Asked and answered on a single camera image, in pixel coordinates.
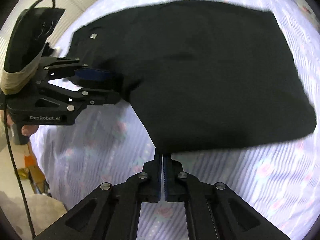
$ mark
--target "screw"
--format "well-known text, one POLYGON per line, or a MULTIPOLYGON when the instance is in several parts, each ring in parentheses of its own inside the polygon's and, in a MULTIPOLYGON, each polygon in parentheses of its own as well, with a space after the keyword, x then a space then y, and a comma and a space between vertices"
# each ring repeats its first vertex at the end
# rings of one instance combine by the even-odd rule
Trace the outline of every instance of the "screw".
POLYGON ((220 190, 223 190, 223 189, 226 188, 226 184, 224 184, 224 183, 222 183, 222 182, 218 182, 218 183, 216 184, 216 188, 217 188, 217 189, 220 189, 220 190))
POLYGON ((68 111, 73 111, 75 107, 73 105, 68 105, 67 106, 68 111))
POLYGON ((179 172, 178 177, 180 179, 185 179, 186 177, 188 177, 188 174, 186 172, 179 172))
POLYGON ((110 189, 111 188, 111 185, 109 184, 109 183, 102 183, 101 185, 100 185, 100 188, 102 189, 102 190, 108 190, 108 189, 110 189))
POLYGON ((140 179, 146 179, 148 177, 148 173, 140 172, 138 176, 139 176, 140 179))

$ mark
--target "small white tag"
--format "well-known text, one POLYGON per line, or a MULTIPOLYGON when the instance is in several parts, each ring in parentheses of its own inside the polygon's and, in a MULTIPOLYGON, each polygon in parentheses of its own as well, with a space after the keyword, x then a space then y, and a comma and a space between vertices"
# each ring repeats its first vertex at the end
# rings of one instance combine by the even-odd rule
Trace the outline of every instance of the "small white tag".
POLYGON ((97 36, 98 36, 98 34, 93 33, 93 34, 91 34, 91 36, 89 38, 95 39, 97 36))

